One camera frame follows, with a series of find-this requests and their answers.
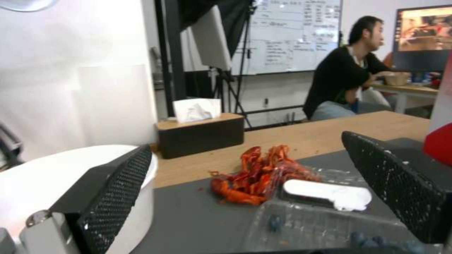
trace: computer screen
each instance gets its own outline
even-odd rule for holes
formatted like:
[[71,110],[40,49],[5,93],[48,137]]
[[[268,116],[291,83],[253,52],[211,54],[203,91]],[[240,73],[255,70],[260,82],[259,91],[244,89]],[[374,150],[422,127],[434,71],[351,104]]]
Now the computer screen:
[[452,5],[399,9],[395,23],[394,69],[444,70],[452,50]]

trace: textured rubber pad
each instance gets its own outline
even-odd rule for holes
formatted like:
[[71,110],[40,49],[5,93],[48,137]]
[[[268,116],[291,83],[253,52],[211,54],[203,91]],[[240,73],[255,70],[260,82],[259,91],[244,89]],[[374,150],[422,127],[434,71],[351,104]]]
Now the textured rubber pad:
[[419,151],[398,150],[342,133],[350,158],[369,186],[424,243],[443,243],[451,227],[451,168]]
[[94,167],[50,208],[65,214],[82,253],[108,250],[135,205],[151,159],[149,146],[141,146]]

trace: tissue box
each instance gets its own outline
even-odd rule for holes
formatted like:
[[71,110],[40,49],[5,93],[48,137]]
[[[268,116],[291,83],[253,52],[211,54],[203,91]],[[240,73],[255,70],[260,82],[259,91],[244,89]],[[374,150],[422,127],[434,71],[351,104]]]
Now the tissue box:
[[172,159],[243,143],[244,118],[222,113],[219,118],[189,123],[164,121],[157,124],[159,150]]

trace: tissue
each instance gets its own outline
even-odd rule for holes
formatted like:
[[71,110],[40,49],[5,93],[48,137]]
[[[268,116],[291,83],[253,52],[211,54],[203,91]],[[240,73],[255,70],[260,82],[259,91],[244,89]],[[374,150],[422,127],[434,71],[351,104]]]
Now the tissue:
[[194,122],[218,118],[221,114],[220,99],[186,99],[173,101],[177,122]]

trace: black sweater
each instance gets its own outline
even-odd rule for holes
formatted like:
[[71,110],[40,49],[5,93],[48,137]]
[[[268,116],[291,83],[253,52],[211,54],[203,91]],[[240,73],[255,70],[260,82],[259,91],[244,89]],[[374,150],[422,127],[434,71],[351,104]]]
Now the black sweater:
[[347,47],[333,50],[314,72],[312,86],[303,107],[306,116],[311,118],[315,109],[325,101],[345,103],[343,100],[338,101],[338,96],[346,90],[363,85],[369,79],[369,73],[390,70],[373,53],[366,56],[366,62],[366,68],[357,65]]

